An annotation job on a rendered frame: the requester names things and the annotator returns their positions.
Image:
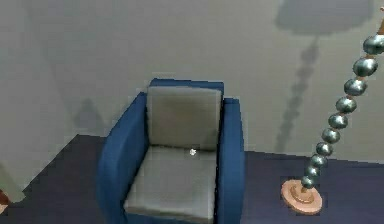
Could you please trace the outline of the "floor lamp with metal balls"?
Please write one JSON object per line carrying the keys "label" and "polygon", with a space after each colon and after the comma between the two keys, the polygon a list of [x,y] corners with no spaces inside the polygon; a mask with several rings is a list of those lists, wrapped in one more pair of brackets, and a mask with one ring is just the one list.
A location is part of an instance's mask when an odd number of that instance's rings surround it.
{"label": "floor lamp with metal balls", "polygon": [[384,18],[377,32],[364,40],[362,48],[365,55],[353,64],[354,77],[344,83],[345,95],[336,101],[336,113],[329,116],[328,127],[322,131],[321,141],[316,144],[303,177],[287,180],[281,186],[283,201],[296,213],[315,215],[322,209],[323,200],[315,188],[316,179],[333,153],[333,144],[340,140],[340,131],[348,126],[348,115],[357,109],[355,98],[363,95],[368,87],[366,78],[378,69],[376,57],[384,53]]}

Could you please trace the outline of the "brown wooden furniture corner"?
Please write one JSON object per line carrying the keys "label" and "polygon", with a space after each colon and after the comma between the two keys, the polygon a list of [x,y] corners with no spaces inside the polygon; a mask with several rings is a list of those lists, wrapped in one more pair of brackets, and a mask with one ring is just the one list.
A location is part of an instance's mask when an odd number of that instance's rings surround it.
{"label": "brown wooden furniture corner", "polygon": [[4,212],[4,210],[10,204],[10,200],[7,195],[0,189],[0,214]]}

